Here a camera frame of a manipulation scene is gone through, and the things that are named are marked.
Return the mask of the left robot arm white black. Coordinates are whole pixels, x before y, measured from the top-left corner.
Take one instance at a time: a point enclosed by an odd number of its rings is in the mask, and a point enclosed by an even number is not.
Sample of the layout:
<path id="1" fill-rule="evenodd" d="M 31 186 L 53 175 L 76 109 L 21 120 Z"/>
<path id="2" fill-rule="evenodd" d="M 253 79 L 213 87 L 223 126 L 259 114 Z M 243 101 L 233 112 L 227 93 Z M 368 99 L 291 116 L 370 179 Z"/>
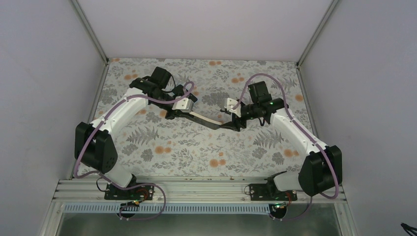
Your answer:
<path id="1" fill-rule="evenodd" d="M 189 103 L 195 85 L 192 81 L 178 85 L 179 92 L 171 97 L 165 90 L 172 74 L 156 67 L 150 76 L 133 80 L 126 93 L 104 115 L 91 121 L 81 122 L 75 130 L 73 169 L 75 178 L 98 174 L 114 185 L 124 199 L 136 195 L 134 175 L 117 163 L 118 153 L 113 138 L 128 122 L 149 104 L 161 105 L 168 110 L 179 102 Z"/>

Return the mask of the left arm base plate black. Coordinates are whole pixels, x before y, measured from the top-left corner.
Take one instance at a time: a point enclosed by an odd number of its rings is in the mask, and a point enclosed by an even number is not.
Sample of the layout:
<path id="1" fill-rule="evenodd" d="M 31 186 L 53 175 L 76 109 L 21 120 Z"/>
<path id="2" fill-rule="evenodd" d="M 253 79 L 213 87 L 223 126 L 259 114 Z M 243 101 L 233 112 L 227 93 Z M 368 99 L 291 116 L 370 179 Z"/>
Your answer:
<path id="1" fill-rule="evenodd" d="M 142 201 L 152 200 L 154 186 L 140 185 L 131 190 L 121 190 L 108 184 L 104 195 L 105 200 Z"/>

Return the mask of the dark blue phone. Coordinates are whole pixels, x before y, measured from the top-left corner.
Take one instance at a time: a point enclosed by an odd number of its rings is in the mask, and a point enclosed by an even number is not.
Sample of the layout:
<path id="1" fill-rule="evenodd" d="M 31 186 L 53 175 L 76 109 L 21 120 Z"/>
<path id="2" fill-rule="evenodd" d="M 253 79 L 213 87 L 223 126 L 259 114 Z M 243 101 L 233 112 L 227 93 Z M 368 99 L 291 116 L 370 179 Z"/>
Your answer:
<path id="1" fill-rule="evenodd" d="M 194 122 L 194 123 L 197 123 L 199 125 L 202 125 L 204 127 L 207 127 L 209 129 L 212 129 L 212 130 L 220 129 L 221 128 L 221 125 L 222 125 L 222 123 L 219 123 L 218 124 L 216 122 L 208 121 L 206 119 L 199 118 L 197 116 L 187 117 L 187 119 L 190 120 L 190 121 L 192 121 L 192 122 Z"/>

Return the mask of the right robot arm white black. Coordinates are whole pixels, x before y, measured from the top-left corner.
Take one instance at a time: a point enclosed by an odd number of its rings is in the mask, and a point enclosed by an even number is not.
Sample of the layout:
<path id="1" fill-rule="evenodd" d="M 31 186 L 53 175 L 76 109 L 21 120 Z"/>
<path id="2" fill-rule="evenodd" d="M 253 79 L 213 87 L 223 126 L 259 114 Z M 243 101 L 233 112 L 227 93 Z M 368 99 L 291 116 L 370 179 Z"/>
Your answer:
<path id="1" fill-rule="evenodd" d="M 248 120 L 259 119 L 261 125 L 268 123 L 279 131 L 304 157 L 299 172 L 284 171 L 267 178 L 264 187 L 267 196 L 279 200 L 285 192 L 295 190 L 313 197 L 334 188 L 332 198 L 336 198 L 342 183 L 340 148 L 328 146 L 308 131 L 293 115 L 283 98 L 272 98 L 265 82 L 249 85 L 249 93 L 252 103 L 248 105 L 232 98 L 224 100 L 223 111 L 231 114 L 232 121 L 223 127 L 239 131 Z"/>

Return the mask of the beige phone case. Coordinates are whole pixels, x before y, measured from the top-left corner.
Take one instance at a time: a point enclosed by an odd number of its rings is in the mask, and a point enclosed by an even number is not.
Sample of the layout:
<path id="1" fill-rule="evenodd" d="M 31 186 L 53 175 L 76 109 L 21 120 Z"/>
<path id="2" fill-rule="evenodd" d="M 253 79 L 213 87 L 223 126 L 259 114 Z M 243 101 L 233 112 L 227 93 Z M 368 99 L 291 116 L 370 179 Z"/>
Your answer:
<path id="1" fill-rule="evenodd" d="M 219 122 L 219 121 L 216 121 L 216 120 L 212 120 L 212 119 L 210 119 L 208 117 L 205 117 L 203 115 L 200 115 L 200 114 L 198 114 L 196 112 L 190 112 L 189 114 L 190 115 L 193 115 L 195 118 L 202 119 L 202 120 L 207 121 L 209 123 L 213 123 L 213 124 L 216 124 L 216 125 L 222 125 L 223 124 L 222 122 Z"/>

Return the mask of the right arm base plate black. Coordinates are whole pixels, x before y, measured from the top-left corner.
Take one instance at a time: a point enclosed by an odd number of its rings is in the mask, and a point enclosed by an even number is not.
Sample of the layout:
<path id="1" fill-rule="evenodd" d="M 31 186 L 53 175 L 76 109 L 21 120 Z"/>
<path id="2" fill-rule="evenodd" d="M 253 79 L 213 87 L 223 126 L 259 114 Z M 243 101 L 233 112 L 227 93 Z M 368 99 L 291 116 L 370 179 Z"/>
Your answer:
<path id="1" fill-rule="evenodd" d="M 247 186 L 251 201 L 297 201 L 297 193 L 293 190 L 279 191 L 267 183 L 252 183 Z"/>

